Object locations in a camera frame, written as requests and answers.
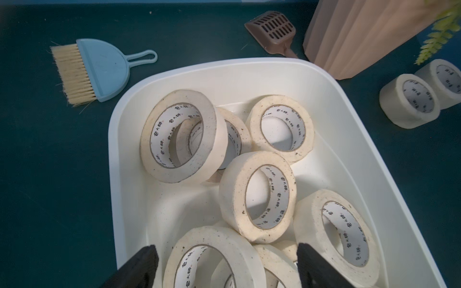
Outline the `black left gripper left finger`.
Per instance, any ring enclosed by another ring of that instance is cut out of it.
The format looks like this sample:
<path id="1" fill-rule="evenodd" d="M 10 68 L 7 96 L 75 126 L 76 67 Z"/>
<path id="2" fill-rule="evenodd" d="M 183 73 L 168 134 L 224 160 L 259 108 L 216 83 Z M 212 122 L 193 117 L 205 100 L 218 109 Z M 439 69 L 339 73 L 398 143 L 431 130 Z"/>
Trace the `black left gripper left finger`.
<path id="1" fill-rule="evenodd" d="M 155 245 L 141 248 L 101 288 L 152 288 L 158 268 Z"/>

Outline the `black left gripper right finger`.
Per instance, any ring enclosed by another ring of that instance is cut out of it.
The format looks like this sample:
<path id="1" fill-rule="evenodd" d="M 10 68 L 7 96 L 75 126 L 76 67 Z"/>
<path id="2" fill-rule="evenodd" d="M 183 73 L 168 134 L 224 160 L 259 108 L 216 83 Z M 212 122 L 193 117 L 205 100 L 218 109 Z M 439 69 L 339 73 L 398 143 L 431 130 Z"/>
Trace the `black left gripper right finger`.
<path id="1" fill-rule="evenodd" d="M 302 288 L 353 288 L 311 245 L 299 243 L 298 273 Z"/>

